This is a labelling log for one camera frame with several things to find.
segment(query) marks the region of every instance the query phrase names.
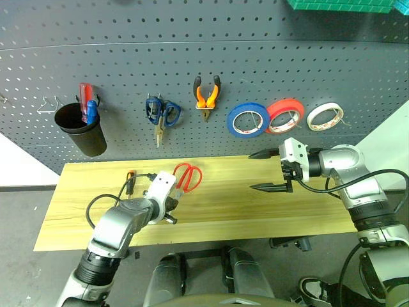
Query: orange pliers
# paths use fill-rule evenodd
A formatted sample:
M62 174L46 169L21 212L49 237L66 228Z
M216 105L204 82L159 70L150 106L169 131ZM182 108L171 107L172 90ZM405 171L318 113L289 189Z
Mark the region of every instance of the orange pliers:
M200 92L200 85L202 83L202 78L200 76L197 76L194 79L193 83L193 94L196 98L196 109L200 109L202 111L203 115L203 120L207 122L207 119L209 118L210 111L215 108L216 106L216 100L219 97L220 90L221 90L221 82L220 82L220 77L218 75L215 75L213 77L213 81L215 83L213 87L213 91L210 94L209 98L204 99L201 92Z

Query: wooden board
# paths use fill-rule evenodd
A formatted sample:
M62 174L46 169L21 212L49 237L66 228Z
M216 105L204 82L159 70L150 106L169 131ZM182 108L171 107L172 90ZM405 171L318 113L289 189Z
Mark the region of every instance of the wooden board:
M250 189L253 184L284 182L278 157L68 163L34 250L86 248L92 229L84 213L90 200L103 193L117 194L130 169L137 173L172 172L181 162L199 166L203 170L203 181L196 190L181 198L173 212L178 224L149 225L134 236L131 246L355 231L341 201L329 195L309 192L296 182L292 194ZM314 178L309 184L323 188L324 181ZM141 197L149 183L147 178L138 178L134 196ZM97 201L91 209L92 220L96 223L112 204L109 198Z

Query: tool holder cup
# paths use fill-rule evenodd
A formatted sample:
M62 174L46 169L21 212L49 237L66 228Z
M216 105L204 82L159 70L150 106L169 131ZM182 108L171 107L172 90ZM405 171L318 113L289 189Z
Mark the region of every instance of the tool holder cup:
M98 115L92 124L87 125L82 121L80 104L73 103L63 106L56 112L54 120L84 155L96 157L107 149L107 142L100 125L100 116Z

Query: scissors blade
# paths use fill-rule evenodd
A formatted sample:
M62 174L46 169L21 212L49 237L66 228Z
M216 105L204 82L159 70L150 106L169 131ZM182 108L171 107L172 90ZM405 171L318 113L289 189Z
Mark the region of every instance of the scissors blade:
M156 146L159 148L160 144L162 143L164 130L162 128L164 118L161 116L159 118L158 124L155 126L155 135L156 135Z
M203 120L205 122L207 122L208 119L209 119L210 110L209 109L204 109L204 110L201 110L201 111L202 111Z
M185 191L183 189L177 189L176 194L174 195L174 198L176 200L179 200L184 194L185 194Z

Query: gray floor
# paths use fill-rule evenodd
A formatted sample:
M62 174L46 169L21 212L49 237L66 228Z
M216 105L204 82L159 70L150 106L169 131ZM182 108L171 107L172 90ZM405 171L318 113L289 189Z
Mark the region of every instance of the gray floor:
M1 306L53 306L82 251L32 252L52 191L0 193ZM392 195L391 202L400 195ZM400 218L408 224L407 206ZM239 246L261 264L275 295L287 298L302 276L337 280L346 255L356 245L354 233L311 238L313 250L303 253L295 246L270 249L267 239L202 242L134 248L141 258L121 263L108 302L112 307L140 306L153 269L170 252ZM346 284L362 291L357 277L357 257L348 269ZM218 258L189 260L187 294L224 292Z

